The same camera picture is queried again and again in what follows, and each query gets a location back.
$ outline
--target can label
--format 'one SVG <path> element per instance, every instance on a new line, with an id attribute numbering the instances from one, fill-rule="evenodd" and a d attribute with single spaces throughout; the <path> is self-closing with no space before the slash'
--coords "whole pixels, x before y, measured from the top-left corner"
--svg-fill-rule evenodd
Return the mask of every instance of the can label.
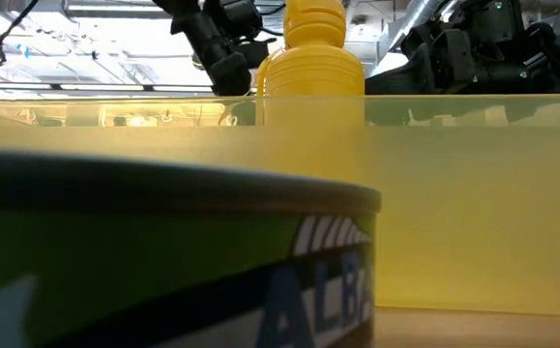
<path id="1" fill-rule="evenodd" d="M 21 223 L 23 218 L 18 218 L 15 222 Z M 189 229 L 200 227 L 199 234 L 186 233 L 183 237 L 165 234 L 172 240 L 163 243 L 173 243 L 174 238 L 176 241 L 189 242 L 189 246 L 175 244 L 174 252 L 177 254 L 168 255 L 169 260 L 172 260 L 170 262 L 179 260 L 179 252 L 185 253 L 187 248 L 196 246 L 194 236 L 205 238 L 207 244 L 213 242 L 212 239 L 209 240 L 209 236 L 223 236 L 220 231 L 209 231 L 209 223 L 208 219 L 206 222 L 183 223 Z M 9 313 L 6 319 L 0 318 L 0 324 L 9 323 L 8 326 L 0 325 L 0 330 L 8 327 L 7 332 L 0 333 L 0 339 L 18 339 L 18 342 L 8 342 L 6 346 L 9 347 L 45 348 L 85 346 L 360 348 L 371 345 L 373 217 L 360 219 L 331 216 L 271 219 L 230 217 L 225 218 L 225 223 L 221 218 L 211 223 L 216 226 L 224 225 L 227 230 L 234 232 L 234 234 L 229 232 L 234 239 L 226 239 L 232 242 L 218 247 L 238 248 L 240 250 L 238 255 L 242 252 L 251 252 L 251 255 L 240 255 L 250 266 L 243 271 L 228 272 L 226 275 L 205 281 L 194 281 L 191 286 L 184 286 L 176 291 L 158 296 L 140 297 L 141 301 L 132 301 L 132 299 L 138 293 L 148 293 L 145 285 L 148 284 L 150 287 L 151 284 L 157 284 L 155 279 L 157 277 L 165 277 L 168 280 L 197 278 L 198 274 L 195 271 L 188 272 L 187 265 L 174 264 L 174 267 L 162 265 L 156 270 L 146 267 L 140 270 L 139 274 L 132 270 L 132 276 L 139 281 L 131 282 L 110 273 L 98 274 L 100 272 L 98 270 L 107 269 L 106 265 L 116 270 L 116 267 L 120 266 L 119 262 L 122 261 L 97 259 L 94 264 L 89 263 L 90 268 L 84 269 L 83 263 L 78 266 L 64 264 L 65 260 L 73 261 L 73 259 L 65 256 L 59 258 L 63 252 L 53 251 L 55 247 L 74 248 L 76 244 L 84 246 L 88 243 L 84 238 L 78 241 L 76 236 L 70 237 L 68 239 L 70 246 L 54 246 L 46 241 L 45 245 L 37 246 L 36 250 L 28 250 L 30 243 L 26 242 L 24 245 L 22 242 L 18 253 L 14 251 L 17 248 L 15 243 L 10 245 L 5 243 L 2 246 L 3 252 L 19 256 L 18 263 L 22 265 L 19 266 L 19 273 L 25 271 L 26 275 L 12 281 L 9 285 L 0 287 L 0 313 Z M 276 226 L 277 232 L 271 231 L 274 224 L 279 225 Z M 71 223 L 61 224 L 63 228 L 71 225 Z M 292 230 L 286 230 L 285 226 L 290 225 L 294 226 Z M 260 241 L 268 242 L 258 242 L 256 238 L 265 237 L 264 231 L 260 231 L 265 226 L 269 229 L 267 238 Z M 19 228 L 22 231 L 31 231 L 27 226 L 24 228 L 23 223 Z M 10 237 L 17 239 L 19 235 L 23 233 L 17 235 L 13 231 Z M 37 241 L 45 239 L 41 236 L 26 236 L 26 238 Z M 142 239 L 139 238 L 140 236 L 135 236 L 134 241 L 139 243 L 144 237 L 141 235 Z M 160 240 L 158 236 L 150 238 Z M 278 247 L 277 244 L 282 245 L 284 239 L 286 248 Z M 107 239 L 97 238 L 97 236 L 95 238 L 98 244 L 105 241 Z M 254 254 L 253 247 L 264 250 L 262 253 Z M 157 255 L 134 255 L 136 249 L 140 250 L 135 244 L 128 246 L 129 249 L 132 257 L 161 259 Z M 158 245 L 157 251 L 166 251 L 166 248 L 160 248 Z M 80 250 L 75 255 L 89 258 L 93 257 L 94 252 Z M 274 252 L 277 255 L 266 255 Z M 23 253 L 29 255 L 32 260 L 30 263 L 23 259 Z M 40 260 L 42 255 L 51 257 Z M 185 262 L 191 260 L 192 266 L 195 263 L 209 263 L 209 265 L 198 265 L 197 269 L 201 270 L 201 273 L 206 272 L 204 271 L 206 266 L 209 270 L 232 267 L 230 258 L 217 254 L 207 257 L 195 256 L 196 253 L 189 255 L 193 256 L 181 255 L 180 257 Z M 260 261 L 260 255 L 274 261 Z M 112 252 L 109 257 L 113 259 L 117 257 L 117 253 Z M 55 267 L 56 265 L 41 265 L 50 262 L 51 264 L 63 262 L 63 264 L 61 268 Z M 24 269 L 23 265 L 26 263 L 31 267 Z M 17 264 L 9 265 L 5 270 L 9 274 L 14 274 L 11 269 L 17 266 Z M 132 266 L 135 266 L 134 262 L 121 267 Z M 169 273 L 171 268 L 181 271 L 171 275 Z M 52 269 L 54 272 L 60 270 L 61 273 L 55 275 L 51 273 Z M 112 281 L 100 279 L 101 276 L 111 278 Z M 98 287 L 98 283 L 79 283 L 83 279 L 92 278 L 97 279 L 98 283 L 101 281 L 102 284 L 109 286 Z M 124 287 L 114 283 L 127 283 L 130 286 Z M 141 290 L 132 289 L 131 284 Z M 88 300 L 86 302 L 88 307 L 80 305 L 86 304 L 83 299 Z M 105 310 L 104 307 L 120 309 Z M 62 323 L 73 322 L 74 319 L 77 319 L 77 322 L 82 322 L 79 319 L 83 319 L 84 325 L 77 325 L 70 329 L 63 327 Z M 56 330 L 48 330 L 50 328 L 57 328 L 60 333 Z"/>

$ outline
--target table surface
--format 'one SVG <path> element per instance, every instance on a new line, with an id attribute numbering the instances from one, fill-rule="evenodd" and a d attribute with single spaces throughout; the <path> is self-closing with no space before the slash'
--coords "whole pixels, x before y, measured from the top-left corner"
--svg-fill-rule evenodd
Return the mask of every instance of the table surface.
<path id="1" fill-rule="evenodd" d="M 556 347 L 560 317 L 378 308 L 376 347 Z"/>

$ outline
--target green can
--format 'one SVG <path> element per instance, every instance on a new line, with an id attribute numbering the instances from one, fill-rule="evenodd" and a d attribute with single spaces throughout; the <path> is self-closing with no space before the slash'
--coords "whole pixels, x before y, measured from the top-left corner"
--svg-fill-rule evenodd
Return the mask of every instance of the green can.
<path id="1" fill-rule="evenodd" d="M 370 188 L 0 152 L 0 347 L 367 347 Z"/>

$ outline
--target translucent yellow bin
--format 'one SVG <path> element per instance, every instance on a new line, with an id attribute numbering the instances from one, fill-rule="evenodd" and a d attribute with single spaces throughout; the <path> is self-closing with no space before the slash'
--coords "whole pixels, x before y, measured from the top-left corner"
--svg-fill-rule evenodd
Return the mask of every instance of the translucent yellow bin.
<path id="1" fill-rule="evenodd" d="M 0 148 L 373 186 L 378 305 L 560 315 L 560 96 L 365 99 L 345 129 L 338 99 L 265 101 L 291 105 L 283 127 L 243 101 L 0 101 Z"/>

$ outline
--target can lid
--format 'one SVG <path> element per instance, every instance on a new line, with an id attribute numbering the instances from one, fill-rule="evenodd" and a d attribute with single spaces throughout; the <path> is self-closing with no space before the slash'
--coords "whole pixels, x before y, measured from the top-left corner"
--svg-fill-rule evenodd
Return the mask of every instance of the can lid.
<path id="1" fill-rule="evenodd" d="M 0 151 L 0 210 L 375 214 L 371 188 L 157 161 Z"/>

